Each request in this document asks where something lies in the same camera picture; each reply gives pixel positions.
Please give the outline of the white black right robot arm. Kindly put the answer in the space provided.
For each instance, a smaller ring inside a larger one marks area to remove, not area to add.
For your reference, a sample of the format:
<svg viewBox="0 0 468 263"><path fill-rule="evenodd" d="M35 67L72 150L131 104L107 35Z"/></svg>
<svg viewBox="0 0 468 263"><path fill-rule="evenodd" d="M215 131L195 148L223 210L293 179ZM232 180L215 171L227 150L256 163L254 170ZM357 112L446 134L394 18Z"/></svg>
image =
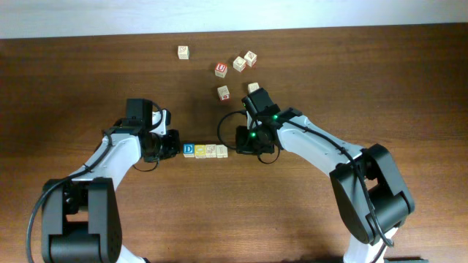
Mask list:
<svg viewBox="0 0 468 263"><path fill-rule="evenodd" d="M383 262L392 236L415 210L415 201L389 150L340 140L295 108L281 110L268 92L242 99L247 124L236 129L239 154L294 153L327 175L341 219L350 232L344 262Z"/></svg>

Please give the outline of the blue D wooden block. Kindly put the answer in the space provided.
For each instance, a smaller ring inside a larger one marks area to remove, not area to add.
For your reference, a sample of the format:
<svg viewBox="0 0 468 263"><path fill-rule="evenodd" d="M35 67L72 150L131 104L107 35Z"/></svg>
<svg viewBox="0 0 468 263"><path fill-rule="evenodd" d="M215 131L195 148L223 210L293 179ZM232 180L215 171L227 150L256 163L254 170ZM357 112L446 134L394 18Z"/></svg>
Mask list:
<svg viewBox="0 0 468 263"><path fill-rule="evenodd" d="M183 144L183 155L185 158L195 157L195 145L193 143Z"/></svg>

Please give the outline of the wooden block beside U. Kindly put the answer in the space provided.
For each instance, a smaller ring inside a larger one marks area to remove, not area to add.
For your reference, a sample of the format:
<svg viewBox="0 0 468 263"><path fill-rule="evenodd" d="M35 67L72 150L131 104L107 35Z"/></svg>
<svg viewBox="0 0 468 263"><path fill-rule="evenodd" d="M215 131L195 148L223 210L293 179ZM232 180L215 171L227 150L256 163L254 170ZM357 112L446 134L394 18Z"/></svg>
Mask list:
<svg viewBox="0 0 468 263"><path fill-rule="evenodd" d="M233 68L238 72L244 71L246 68L246 60L240 56L236 57L233 61Z"/></svg>

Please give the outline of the red U wooden block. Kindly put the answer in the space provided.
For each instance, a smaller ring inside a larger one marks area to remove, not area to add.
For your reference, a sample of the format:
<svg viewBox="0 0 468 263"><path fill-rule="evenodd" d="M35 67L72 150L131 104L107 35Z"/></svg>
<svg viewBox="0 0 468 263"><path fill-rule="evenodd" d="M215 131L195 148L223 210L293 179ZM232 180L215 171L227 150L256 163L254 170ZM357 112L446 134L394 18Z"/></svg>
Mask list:
<svg viewBox="0 0 468 263"><path fill-rule="evenodd" d="M214 69L214 73L217 77L225 78L227 74L227 65L223 63L217 63Z"/></svg>

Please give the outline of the letter I wooden block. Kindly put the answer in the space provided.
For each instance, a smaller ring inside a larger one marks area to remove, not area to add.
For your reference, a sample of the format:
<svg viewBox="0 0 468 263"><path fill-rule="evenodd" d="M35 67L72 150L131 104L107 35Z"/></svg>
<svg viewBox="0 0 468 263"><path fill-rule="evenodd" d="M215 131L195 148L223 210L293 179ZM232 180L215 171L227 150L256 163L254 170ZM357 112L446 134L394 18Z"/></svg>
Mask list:
<svg viewBox="0 0 468 263"><path fill-rule="evenodd" d="M223 159L228 157L228 149L225 145L216 145L216 157Z"/></svg>

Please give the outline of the wooden block red front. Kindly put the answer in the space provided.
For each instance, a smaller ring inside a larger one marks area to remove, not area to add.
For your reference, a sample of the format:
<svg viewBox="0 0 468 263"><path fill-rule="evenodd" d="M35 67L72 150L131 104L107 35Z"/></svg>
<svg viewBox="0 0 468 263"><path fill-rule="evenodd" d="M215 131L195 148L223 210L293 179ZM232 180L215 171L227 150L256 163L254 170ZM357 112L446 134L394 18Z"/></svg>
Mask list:
<svg viewBox="0 0 468 263"><path fill-rule="evenodd" d="M219 97L220 101L230 99L230 92L229 92L229 89L228 89L228 87L226 85L218 87L216 89L216 91L217 91L217 94L218 94L218 97Z"/></svg>

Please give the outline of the plain wooden block far left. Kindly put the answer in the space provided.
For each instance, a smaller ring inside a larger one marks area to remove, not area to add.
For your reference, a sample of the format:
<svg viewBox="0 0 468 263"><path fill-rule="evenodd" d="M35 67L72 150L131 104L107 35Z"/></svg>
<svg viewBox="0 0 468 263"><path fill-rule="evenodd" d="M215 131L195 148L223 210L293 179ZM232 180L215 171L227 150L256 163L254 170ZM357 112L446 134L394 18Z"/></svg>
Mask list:
<svg viewBox="0 0 468 263"><path fill-rule="evenodd" d="M188 46L178 46L178 58L181 60L189 60L189 47Z"/></svg>

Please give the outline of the wooden block green front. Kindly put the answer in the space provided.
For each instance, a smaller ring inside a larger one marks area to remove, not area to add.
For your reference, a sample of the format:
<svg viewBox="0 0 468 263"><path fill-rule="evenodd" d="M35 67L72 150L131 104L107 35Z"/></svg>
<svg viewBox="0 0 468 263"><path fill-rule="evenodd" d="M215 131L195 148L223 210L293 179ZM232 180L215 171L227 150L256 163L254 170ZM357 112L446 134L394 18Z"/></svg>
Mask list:
<svg viewBox="0 0 468 263"><path fill-rule="evenodd" d="M247 89L249 93L253 93L256 90L260 89L260 85L259 83L249 83Z"/></svg>

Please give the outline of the yellow O wooden block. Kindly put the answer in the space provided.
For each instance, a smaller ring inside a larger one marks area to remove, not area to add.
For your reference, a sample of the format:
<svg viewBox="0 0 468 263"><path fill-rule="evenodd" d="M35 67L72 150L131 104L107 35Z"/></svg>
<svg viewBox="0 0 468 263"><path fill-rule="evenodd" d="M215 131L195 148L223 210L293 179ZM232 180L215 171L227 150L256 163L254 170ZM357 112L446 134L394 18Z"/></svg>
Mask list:
<svg viewBox="0 0 468 263"><path fill-rule="evenodd" d="M195 158L196 159L206 158L206 146L205 145L195 145Z"/></svg>

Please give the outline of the elephant picture wooden block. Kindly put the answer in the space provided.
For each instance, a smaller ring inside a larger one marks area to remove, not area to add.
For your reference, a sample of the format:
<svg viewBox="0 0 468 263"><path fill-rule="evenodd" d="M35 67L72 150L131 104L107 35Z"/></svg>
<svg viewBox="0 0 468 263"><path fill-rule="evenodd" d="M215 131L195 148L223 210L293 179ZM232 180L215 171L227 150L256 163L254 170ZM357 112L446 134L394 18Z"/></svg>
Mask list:
<svg viewBox="0 0 468 263"><path fill-rule="evenodd" d="M205 157L216 158L216 144L207 144L205 146Z"/></svg>

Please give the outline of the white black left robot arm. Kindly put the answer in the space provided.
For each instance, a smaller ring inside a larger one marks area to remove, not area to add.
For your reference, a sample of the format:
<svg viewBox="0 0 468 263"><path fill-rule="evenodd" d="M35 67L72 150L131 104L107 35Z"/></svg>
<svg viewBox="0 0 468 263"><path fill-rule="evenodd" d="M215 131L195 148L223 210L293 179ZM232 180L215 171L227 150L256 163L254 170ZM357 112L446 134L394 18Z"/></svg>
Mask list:
<svg viewBox="0 0 468 263"><path fill-rule="evenodd" d="M180 152L171 114L148 99L128 99L126 115L103 131L78 170L50 179L34 206L42 215L45 262L145 262L123 244L116 189L139 161L158 165Z"/></svg>

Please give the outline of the wooden block red side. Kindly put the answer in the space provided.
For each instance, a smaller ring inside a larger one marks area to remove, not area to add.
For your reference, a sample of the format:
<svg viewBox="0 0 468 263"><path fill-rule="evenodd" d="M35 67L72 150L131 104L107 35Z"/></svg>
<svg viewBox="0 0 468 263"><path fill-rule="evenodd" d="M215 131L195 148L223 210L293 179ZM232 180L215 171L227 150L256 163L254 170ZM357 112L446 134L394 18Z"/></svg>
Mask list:
<svg viewBox="0 0 468 263"><path fill-rule="evenodd" d="M249 50L246 52L244 60L248 66L253 67L257 62L257 55Z"/></svg>

